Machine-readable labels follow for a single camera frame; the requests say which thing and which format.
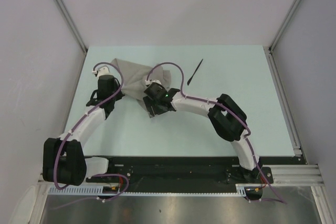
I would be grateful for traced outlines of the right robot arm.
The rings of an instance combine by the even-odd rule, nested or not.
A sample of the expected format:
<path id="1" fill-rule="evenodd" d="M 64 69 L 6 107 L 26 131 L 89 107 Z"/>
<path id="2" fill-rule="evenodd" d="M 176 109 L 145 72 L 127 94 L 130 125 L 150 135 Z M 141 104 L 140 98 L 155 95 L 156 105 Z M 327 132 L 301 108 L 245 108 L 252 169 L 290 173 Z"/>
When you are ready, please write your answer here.
<path id="1" fill-rule="evenodd" d="M 231 143 L 238 160 L 238 176 L 249 183 L 261 177 L 259 156 L 248 139 L 247 116 L 233 99 L 222 94 L 215 101 L 184 95 L 179 89 L 167 90 L 160 81 L 146 81 L 143 101 L 150 117 L 169 111 L 183 111 L 208 118 L 215 132 Z"/>

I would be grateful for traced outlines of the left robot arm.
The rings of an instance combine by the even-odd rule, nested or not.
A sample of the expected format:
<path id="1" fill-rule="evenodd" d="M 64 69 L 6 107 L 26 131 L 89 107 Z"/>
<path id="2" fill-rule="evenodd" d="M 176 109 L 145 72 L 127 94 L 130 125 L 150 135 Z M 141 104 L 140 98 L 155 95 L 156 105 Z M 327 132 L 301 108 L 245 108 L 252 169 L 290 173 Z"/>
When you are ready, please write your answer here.
<path id="1" fill-rule="evenodd" d="M 85 158 L 82 147 L 122 99 L 121 85 L 111 74 L 98 78 L 98 88 L 86 104 L 82 118 L 58 138 L 48 138 L 43 150 L 43 179 L 53 182 L 57 189 L 79 186 L 86 178 L 98 175 L 103 181 L 115 178 L 116 169 L 102 157 Z"/>

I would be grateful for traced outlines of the grey cloth napkin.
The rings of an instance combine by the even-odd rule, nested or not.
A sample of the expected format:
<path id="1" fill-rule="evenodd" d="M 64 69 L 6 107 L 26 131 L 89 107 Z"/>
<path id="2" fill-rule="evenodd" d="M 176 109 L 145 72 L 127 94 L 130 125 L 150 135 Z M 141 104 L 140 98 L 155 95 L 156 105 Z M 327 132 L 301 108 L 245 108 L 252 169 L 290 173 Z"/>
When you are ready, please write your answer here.
<path id="1" fill-rule="evenodd" d="M 123 75 L 124 83 L 121 91 L 126 96 L 135 99 L 139 106 L 144 111 L 147 111 L 143 102 L 144 90 L 146 89 L 145 80 L 153 67 L 117 58 L 113 59 L 111 63 L 118 67 Z M 159 66 L 150 74 L 149 80 L 159 80 L 163 87 L 169 88 L 171 73 L 169 70 L 164 70 L 163 67 Z"/>

